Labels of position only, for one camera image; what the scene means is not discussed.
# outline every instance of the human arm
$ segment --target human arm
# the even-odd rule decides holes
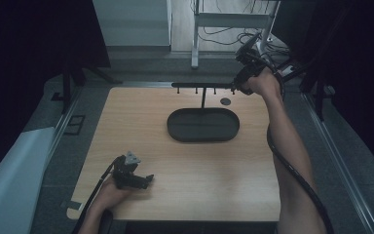
[[[280,85],[269,68],[244,84],[266,102],[270,131],[276,149],[316,190],[312,166],[302,139],[287,116],[281,100]],[[284,233],[325,233],[315,204],[277,157],[274,157],[280,187],[280,221],[278,231]]]
[[[128,189],[117,189],[113,177],[109,177],[99,189],[98,194],[87,210],[84,222],[80,228],[79,234],[98,233],[102,213],[105,210],[112,209],[124,201],[131,191]]]

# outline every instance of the wooden table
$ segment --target wooden table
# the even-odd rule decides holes
[[[222,98],[231,104],[224,106]],[[266,142],[267,109],[260,96],[207,90],[206,107],[234,111],[241,127],[218,143],[181,143],[167,132],[179,108],[200,107],[201,90],[114,88],[110,91],[71,201],[86,203],[99,177],[117,157],[132,151],[138,176],[154,174],[114,217],[125,220],[277,221],[279,186]],[[69,209],[69,218],[80,211]]]

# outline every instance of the black curtain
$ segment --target black curtain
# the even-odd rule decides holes
[[[0,1],[0,162],[48,79],[66,67],[109,65],[91,0]]]
[[[374,1],[355,1],[327,64],[334,105],[374,154]]]

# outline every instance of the white wall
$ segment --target white wall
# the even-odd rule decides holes
[[[106,46],[169,46],[169,0],[93,0]]]

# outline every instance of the hand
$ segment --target hand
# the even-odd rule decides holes
[[[243,84],[244,89],[251,89],[263,98],[279,98],[281,86],[269,67],[265,67],[258,76],[250,77]]]
[[[91,209],[103,212],[112,209],[120,204],[131,194],[129,189],[118,189],[115,185],[114,178],[110,176],[103,183],[96,195]]]

